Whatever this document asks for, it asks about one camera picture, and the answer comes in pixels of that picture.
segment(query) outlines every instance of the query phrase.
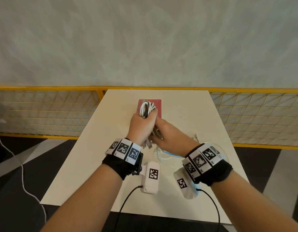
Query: qr-like code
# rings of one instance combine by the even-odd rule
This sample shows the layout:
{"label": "qr-like code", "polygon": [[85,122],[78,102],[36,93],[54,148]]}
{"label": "qr-like code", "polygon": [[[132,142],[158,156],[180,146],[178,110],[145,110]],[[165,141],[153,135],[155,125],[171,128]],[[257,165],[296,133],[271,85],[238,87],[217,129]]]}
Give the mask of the qr-like code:
{"label": "qr-like code", "polygon": [[158,174],[159,174],[159,171],[157,169],[150,169],[149,170],[149,178],[151,178],[151,179],[157,180],[158,179]]}
{"label": "qr-like code", "polygon": [[114,149],[117,144],[118,144],[118,142],[113,142],[113,144],[110,146],[110,149]]}
{"label": "qr-like code", "polygon": [[216,154],[220,154],[220,152],[218,152],[218,150],[214,147],[210,147]]}
{"label": "qr-like code", "polygon": [[185,183],[185,181],[184,181],[183,178],[177,180],[177,182],[179,184],[180,189],[183,189],[183,188],[186,188],[187,187],[187,184]]}
{"label": "qr-like code", "polygon": [[213,153],[213,151],[212,151],[210,148],[204,150],[202,153],[203,153],[203,154],[207,157],[207,159],[209,159],[209,160],[212,160],[214,157],[216,157],[216,154]]}
{"label": "qr-like code", "polygon": [[204,157],[199,154],[198,156],[196,156],[195,158],[193,158],[194,163],[196,164],[196,166],[198,168],[202,167],[204,164],[206,164],[206,161],[204,159]]}
{"label": "qr-like code", "polygon": [[127,144],[120,143],[117,151],[125,154],[128,151],[128,148],[129,148],[129,146]]}
{"label": "qr-like code", "polygon": [[194,168],[194,166],[191,163],[185,164],[185,167],[187,168],[189,173],[194,173],[196,171],[196,169]]}
{"label": "qr-like code", "polygon": [[131,157],[132,159],[136,160],[137,159],[137,156],[139,154],[139,151],[134,149],[134,148],[131,148],[131,151],[130,153],[128,154],[129,157]]}

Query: white wall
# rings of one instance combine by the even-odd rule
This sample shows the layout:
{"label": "white wall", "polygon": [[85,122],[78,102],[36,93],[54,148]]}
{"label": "white wall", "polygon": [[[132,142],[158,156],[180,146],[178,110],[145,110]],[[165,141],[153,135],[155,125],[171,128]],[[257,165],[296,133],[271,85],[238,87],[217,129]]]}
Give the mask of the white wall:
{"label": "white wall", "polygon": [[0,0],[0,86],[298,87],[298,0]]}

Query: table surface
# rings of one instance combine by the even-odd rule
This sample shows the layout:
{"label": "table surface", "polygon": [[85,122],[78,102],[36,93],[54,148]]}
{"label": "table surface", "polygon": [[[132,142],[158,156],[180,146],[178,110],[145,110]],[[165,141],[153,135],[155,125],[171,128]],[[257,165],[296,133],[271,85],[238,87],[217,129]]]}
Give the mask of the table surface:
{"label": "table surface", "polygon": [[[104,152],[112,142],[126,136],[139,99],[161,99],[162,118],[191,137],[196,133],[200,142],[220,145],[234,170],[248,181],[208,91],[108,90],[41,200],[42,204],[62,205],[84,183],[101,164]],[[154,148],[142,150],[143,164],[159,162],[153,151]],[[195,199],[185,199],[173,177],[175,169],[163,163],[160,165],[158,194],[149,195],[136,190],[122,212],[217,222],[216,208],[208,196],[200,194]],[[141,176],[127,176],[112,211],[118,212],[130,191],[140,183]],[[205,184],[200,186],[216,202],[221,223],[230,224],[212,190]]]}

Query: floor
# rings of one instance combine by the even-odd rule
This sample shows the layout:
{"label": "floor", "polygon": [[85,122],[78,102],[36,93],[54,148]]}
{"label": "floor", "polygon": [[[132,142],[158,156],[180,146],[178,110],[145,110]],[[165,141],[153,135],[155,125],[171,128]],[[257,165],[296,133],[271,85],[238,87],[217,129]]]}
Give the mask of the floor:
{"label": "floor", "polygon": [[[76,141],[1,137],[24,163],[27,191],[42,199]],[[250,183],[298,222],[298,151],[235,148]],[[45,205],[49,219],[58,209]],[[111,212],[103,231],[113,231],[117,213]],[[40,231],[42,208],[23,192],[19,162],[0,150],[0,231]],[[122,213],[117,231],[215,231],[216,223]],[[220,231],[235,231],[221,226]]]}

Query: hand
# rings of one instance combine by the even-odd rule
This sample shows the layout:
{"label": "hand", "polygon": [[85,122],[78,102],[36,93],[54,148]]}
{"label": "hand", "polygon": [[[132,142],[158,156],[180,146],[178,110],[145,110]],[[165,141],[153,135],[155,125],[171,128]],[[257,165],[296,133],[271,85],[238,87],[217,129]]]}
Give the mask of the hand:
{"label": "hand", "polygon": [[162,150],[185,157],[193,148],[200,145],[166,120],[156,117],[155,125],[160,130],[163,139],[156,136],[150,136],[150,139]]}
{"label": "hand", "polygon": [[142,146],[143,142],[153,130],[157,115],[157,108],[151,111],[146,119],[140,117],[138,113],[135,113],[131,118],[130,128],[126,137],[137,145]]}

